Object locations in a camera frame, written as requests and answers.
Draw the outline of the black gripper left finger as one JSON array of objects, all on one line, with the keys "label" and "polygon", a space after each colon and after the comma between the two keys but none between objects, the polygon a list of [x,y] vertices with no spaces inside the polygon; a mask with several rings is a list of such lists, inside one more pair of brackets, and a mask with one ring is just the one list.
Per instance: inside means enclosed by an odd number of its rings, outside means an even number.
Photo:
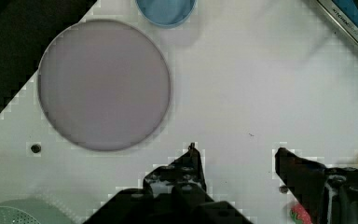
[{"label": "black gripper left finger", "polygon": [[123,189],[84,224],[252,224],[226,201],[207,194],[200,152],[190,144],[184,155],[159,166],[139,189]]}]

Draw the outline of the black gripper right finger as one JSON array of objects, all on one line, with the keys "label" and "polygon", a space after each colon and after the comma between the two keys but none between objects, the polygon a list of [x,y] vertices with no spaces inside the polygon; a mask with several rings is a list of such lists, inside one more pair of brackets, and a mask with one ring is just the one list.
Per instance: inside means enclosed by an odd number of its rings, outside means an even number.
[{"label": "black gripper right finger", "polygon": [[358,224],[358,169],[328,168],[281,147],[275,154],[275,172],[312,224]]}]

